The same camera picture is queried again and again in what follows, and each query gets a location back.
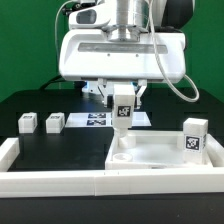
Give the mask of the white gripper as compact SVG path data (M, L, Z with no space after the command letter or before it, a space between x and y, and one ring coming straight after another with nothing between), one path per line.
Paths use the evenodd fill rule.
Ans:
M69 15L59 71L67 80L97 81L106 108L107 81L136 81L135 108L147 81L179 82L186 74L185 36L158 32L150 7L90 7Z

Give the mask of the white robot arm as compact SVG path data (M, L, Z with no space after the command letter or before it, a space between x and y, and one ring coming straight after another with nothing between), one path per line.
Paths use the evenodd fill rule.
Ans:
M105 106L135 108L147 84L187 79L185 35L162 25L165 0L79 0L68 13L58 61L67 81L93 82Z

